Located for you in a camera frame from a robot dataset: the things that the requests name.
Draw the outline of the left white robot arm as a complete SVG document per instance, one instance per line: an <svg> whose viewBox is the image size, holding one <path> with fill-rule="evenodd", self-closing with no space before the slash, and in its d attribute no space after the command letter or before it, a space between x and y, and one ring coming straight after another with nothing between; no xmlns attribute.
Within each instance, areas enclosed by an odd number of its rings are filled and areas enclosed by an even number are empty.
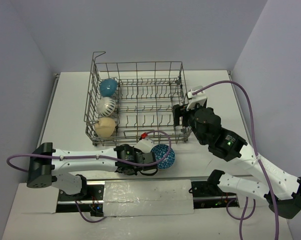
<svg viewBox="0 0 301 240"><path fill-rule="evenodd" d="M47 142L33 154L45 157L30 158L26 186L32 189L52 186L79 200L88 194L87 179L73 172L102 171L133 176L158 170L154 153L144 153L128 144L98 151L68 151L54 149Z"/></svg>

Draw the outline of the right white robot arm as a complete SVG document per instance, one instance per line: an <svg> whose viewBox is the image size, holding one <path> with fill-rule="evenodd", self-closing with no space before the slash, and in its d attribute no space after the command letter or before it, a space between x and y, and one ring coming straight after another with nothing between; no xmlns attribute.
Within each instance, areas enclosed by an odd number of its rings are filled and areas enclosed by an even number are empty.
<svg viewBox="0 0 301 240"><path fill-rule="evenodd" d="M296 177L280 169L263 156L255 156L254 148L237 133L223 128L221 118L211 107L186 105L172 108L175 126L190 127L200 145L207 145L214 156L246 170L257 180L232 176L213 170L206 190L214 196L222 192L266 201L272 212L285 219L294 218L301 211L301 176Z"/></svg>

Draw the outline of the yellow bowl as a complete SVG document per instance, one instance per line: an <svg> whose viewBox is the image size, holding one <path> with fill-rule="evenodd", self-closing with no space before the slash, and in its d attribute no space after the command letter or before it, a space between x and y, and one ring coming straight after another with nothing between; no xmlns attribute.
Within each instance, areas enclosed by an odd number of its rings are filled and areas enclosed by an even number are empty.
<svg viewBox="0 0 301 240"><path fill-rule="evenodd" d="M110 137L115 131L116 123L110 117L101 117L94 124L94 130L98 137Z"/></svg>

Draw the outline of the plain blue bowl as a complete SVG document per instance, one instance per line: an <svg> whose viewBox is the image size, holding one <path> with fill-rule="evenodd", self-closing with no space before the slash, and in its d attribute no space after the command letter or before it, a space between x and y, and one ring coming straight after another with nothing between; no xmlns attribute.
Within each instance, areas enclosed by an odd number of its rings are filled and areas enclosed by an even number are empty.
<svg viewBox="0 0 301 240"><path fill-rule="evenodd" d="M116 92L118 83L114 78L103 80L99 85L100 94L102 97L112 97Z"/></svg>

